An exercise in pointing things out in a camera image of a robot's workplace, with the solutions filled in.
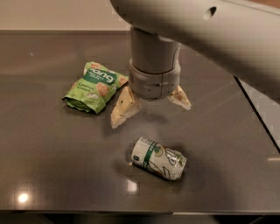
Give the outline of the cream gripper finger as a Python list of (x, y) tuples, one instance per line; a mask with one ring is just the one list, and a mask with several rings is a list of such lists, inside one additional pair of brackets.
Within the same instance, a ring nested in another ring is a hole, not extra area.
[(168, 100), (176, 105), (181, 106), (183, 109), (190, 110), (192, 104), (186, 96), (186, 93), (181, 88), (181, 86), (177, 86), (169, 95)]
[(129, 86), (125, 87), (119, 95), (116, 105), (110, 115), (111, 127), (116, 129), (127, 119), (139, 112), (142, 108), (139, 98)]

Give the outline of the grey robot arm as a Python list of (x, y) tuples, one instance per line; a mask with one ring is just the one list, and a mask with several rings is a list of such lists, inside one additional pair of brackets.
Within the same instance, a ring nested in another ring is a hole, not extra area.
[(249, 0), (110, 0), (131, 28), (130, 96), (169, 98), (179, 89), (179, 47), (188, 46), (277, 101), (280, 9)]

